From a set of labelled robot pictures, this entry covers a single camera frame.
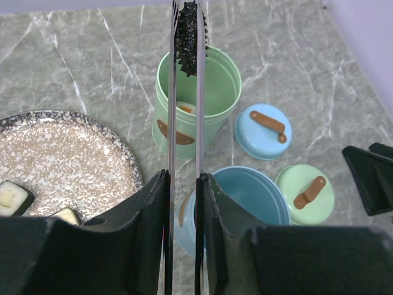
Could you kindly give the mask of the green cylindrical container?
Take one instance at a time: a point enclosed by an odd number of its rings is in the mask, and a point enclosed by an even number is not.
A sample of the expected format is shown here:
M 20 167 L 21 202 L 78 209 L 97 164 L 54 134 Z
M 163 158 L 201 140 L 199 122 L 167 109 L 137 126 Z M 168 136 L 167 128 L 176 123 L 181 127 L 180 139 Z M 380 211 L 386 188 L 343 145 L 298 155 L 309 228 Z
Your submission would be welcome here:
M 214 139 L 230 116 L 241 96 L 241 76 L 233 60 L 223 51 L 210 47 L 207 51 L 204 77 L 204 148 Z M 187 76 L 177 66 L 176 82 L 176 158 L 196 156 L 197 78 Z M 169 55 L 158 66 L 152 135 L 157 147 L 167 152 Z

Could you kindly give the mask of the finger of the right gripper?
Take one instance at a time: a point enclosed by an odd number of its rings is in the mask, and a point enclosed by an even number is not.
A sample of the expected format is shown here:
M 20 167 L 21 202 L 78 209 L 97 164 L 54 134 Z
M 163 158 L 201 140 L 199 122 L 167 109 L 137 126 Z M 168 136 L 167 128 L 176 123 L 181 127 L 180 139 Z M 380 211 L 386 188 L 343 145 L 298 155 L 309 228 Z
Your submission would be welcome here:
M 342 150 L 369 216 L 392 211 L 392 160 L 355 146 Z
M 393 159 L 393 147 L 381 143 L 373 143 L 369 146 L 370 152 Z

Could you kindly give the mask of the speckled ceramic plate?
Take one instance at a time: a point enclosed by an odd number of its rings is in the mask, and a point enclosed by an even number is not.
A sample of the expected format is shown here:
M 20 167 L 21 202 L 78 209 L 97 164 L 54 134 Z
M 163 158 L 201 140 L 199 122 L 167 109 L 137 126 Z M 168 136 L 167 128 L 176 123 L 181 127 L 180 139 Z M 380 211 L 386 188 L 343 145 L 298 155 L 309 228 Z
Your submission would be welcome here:
M 33 193 L 26 216 L 70 208 L 83 221 L 143 186 L 128 146 L 95 119 L 71 111 L 30 111 L 1 119 L 1 179 Z

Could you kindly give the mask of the lower white sushi piece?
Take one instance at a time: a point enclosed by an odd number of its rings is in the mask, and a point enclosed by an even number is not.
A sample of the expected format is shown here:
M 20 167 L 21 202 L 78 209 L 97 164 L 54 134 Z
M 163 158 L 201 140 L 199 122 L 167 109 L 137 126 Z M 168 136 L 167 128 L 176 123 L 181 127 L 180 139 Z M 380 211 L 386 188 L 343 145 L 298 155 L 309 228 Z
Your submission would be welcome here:
M 63 208 L 56 213 L 52 214 L 51 217 L 54 218 L 60 218 L 63 221 L 66 221 L 70 224 L 73 224 L 75 226 L 80 226 L 81 225 L 81 220 L 79 218 L 79 215 L 77 212 L 69 207 Z

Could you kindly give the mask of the blue cylindrical container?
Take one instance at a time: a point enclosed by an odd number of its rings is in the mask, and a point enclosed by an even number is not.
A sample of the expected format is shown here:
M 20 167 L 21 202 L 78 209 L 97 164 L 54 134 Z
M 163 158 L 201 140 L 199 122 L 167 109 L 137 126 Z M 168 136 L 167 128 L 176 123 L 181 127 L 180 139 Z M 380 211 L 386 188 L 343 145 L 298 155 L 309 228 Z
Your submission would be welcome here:
M 215 171 L 213 177 L 224 192 L 251 215 L 264 223 L 291 225 L 287 201 L 278 186 L 262 172 L 231 166 Z M 174 234 L 180 247 L 195 257 L 195 197 L 192 192 L 184 198 L 175 212 Z

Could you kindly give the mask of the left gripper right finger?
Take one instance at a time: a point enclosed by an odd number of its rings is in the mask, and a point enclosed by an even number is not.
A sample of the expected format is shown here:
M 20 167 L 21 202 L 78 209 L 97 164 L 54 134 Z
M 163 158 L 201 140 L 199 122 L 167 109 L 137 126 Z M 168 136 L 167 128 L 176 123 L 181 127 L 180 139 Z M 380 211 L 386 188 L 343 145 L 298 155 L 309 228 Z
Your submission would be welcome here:
M 213 175 L 196 182 L 196 293 L 391 294 L 392 237 L 377 227 L 271 226 Z

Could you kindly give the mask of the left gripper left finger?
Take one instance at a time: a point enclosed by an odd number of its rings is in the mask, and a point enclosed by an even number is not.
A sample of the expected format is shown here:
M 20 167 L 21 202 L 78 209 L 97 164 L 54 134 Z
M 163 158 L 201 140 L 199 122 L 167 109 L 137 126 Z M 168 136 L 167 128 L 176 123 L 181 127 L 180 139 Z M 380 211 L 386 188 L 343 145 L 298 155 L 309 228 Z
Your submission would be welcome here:
M 81 226 L 1 219 L 2 294 L 156 294 L 167 217 L 166 171 Z

